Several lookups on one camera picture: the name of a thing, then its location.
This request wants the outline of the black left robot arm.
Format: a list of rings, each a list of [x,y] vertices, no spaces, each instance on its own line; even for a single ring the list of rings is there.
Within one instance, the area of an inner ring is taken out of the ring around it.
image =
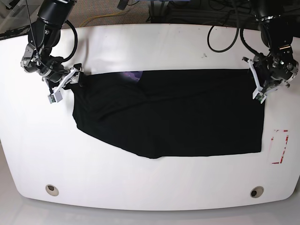
[[[258,22],[261,39],[268,47],[267,56],[255,53],[255,65],[264,80],[263,90],[281,82],[290,82],[299,71],[299,63],[293,57],[292,30],[283,17],[283,3],[279,0],[251,0],[250,6]]]

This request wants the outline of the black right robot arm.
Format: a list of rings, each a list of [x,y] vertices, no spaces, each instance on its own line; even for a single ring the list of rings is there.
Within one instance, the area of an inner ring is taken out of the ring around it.
[[[38,11],[37,20],[30,23],[28,44],[21,66],[27,73],[37,72],[42,76],[51,90],[68,75],[69,70],[62,64],[72,59],[78,47],[77,32],[68,20],[76,2],[76,0],[45,0]],[[74,34],[74,47],[68,57],[54,57],[51,52],[60,40],[60,31],[64,24],[67,24]]]

